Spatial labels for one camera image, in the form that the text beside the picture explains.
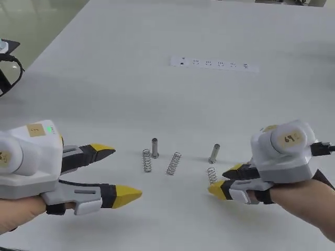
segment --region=metal cylinder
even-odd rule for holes
[[[152,158],[158,158],[159,157],[159,153],[158,153],[158,140],[156,138],[153,138],[152,141],[152,153],[151,153],[151,157]]]
[[[211,164],[214,164],[216,162],[216,156],[218,156],[219,150],[220,150],[220,145],[215,144],[213,147],[213,151],[211,152],[211,155],[208,159],[208,162],[210,162]]]

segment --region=metal spring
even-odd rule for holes
[[[180,162],[182,155],[179,152],[175,152],[172,156],[172,159],[169,163],[169,166],[167,167],[166,174],[168,175],[174,175],[174,172],[176,171],[176,168]]]
[[[209,179],[209,183],[214,184],[218,181],[218,177],[216,175],[216,170],[214,167],[210,167],[207,169],[207,175]]]
[[[151,153],[149,149],[144,149],[142,152],[143,156],[143,170],[146,173],[151,172]]]

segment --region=black cable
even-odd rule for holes
[[[15,62],[20,67],[20,75],[19,75],[19,77],[15,80],[15,82],[10,86],[10,88],[6,92],[2,91],[3,93],[0,94],[0,97],[2,97],[7,92],[9,92],[21,80],[23,72],[25,71],[25,69],[23,68],[21,62],[16,57],[14,57],[12,55],[9,55],[9,54],[0,53],[0,61]]]

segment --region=white table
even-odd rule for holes
[[[322,8],[198,1],[90,1],[0,99],[0,127],[52,119],[67,144],[112,145],[111,157],[66,176],[141,189],[117,210],[43,215],[0,244],[42,250],[333,250],[277,205],[222,202],[218,173],[251,156],[253,133],[301,118],[334,141],[335,15]],[[259,74],[169,66],[170,56],[258,65]],[[143,173],[141,152],[159,140]],[[182,161],[173,177],[172,154]],[[335,181],[334,156],[320,158]]]

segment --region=hand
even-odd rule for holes
[[[67,203],[65,206],[69,209],[75,205]],[[0,234],[9,232],[43,214],[46,207],[40,196],[18,200],[0,199]]]

